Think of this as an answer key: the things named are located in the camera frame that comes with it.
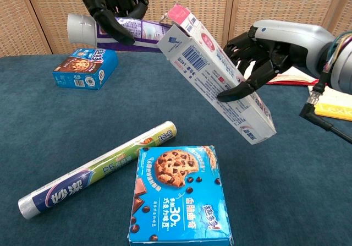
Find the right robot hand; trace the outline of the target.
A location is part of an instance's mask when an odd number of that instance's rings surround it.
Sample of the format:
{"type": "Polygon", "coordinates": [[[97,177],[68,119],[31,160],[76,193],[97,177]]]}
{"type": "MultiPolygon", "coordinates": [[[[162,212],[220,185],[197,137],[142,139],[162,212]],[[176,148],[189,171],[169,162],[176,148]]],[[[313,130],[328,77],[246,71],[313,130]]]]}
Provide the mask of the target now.
{"type": "Polygon", "coordinates": [[[240,100],[295,67],[318,79],[334,36],[318,25],[280,20],[259,20],[229,40],[224,52],[241,73],[254,62],[250,76],[236,87],[221,92],[221,102],[240,100]]]}

